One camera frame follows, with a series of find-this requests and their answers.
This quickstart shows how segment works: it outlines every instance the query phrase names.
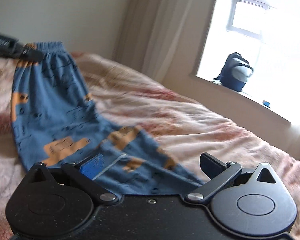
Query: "pajama pants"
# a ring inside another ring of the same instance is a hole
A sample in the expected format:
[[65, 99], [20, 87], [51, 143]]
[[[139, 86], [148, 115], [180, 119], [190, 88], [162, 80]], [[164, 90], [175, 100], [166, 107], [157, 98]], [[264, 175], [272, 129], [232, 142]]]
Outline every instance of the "pajama pants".
[[33, 46], [44, 60], [17, 64], [11, 100], [14, 139], [27, 171], [36, 162], [56, 168], [101, 156], [82, 173], [117, 195], [184, 195], [201, 186], [141, 127], [122, 127], [98, 114], [62, 43]]

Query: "bed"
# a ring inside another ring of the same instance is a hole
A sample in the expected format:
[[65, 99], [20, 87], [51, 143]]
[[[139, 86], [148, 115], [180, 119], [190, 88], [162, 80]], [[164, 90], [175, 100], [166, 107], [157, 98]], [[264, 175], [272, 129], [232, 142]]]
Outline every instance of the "bed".
[[[120, 125], [141, 125], [168, 155], [203, 180], [202, 152], [246, 168], [272, 165], [298, 207], [291, 235], [300, 240], [300, 162], [287, 153], [147, 76], [95, 54], [73, 53], [100, 114]], [[4, 209], [25, 175], [11, 127], [10, 97], [16, 62], [0, 59], [0, 240], [12, 235]]]

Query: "wall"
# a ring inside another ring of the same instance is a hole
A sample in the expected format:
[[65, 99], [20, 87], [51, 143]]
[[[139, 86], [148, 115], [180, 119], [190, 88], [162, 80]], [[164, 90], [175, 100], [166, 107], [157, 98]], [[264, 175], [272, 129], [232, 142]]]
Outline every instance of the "wall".
[[0, 0], [0, 32], [112, 58], [129, 0]]
[[197, 56], [206, 38], [214, 3], [215, 0], [194, 0], [163, 85], [203, 103], [286, 151], [293, 139], [290, 123], [240, 94], [191, 74], [198, 63]]

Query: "white curtain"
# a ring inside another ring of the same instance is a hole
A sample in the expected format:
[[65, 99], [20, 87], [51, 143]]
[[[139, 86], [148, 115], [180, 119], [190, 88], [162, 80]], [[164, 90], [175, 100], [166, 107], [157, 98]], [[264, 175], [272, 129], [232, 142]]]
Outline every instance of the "white curtain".
[[192, 0], [131, 0], [116, 61], [162, 82]]

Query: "window pane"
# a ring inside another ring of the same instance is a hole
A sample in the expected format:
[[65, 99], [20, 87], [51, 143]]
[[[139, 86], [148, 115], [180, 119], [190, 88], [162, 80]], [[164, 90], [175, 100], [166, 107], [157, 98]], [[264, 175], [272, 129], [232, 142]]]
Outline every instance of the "window pane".
[[263, 7], [238, 1], [232, 26], [260, 34], [265, 12]]

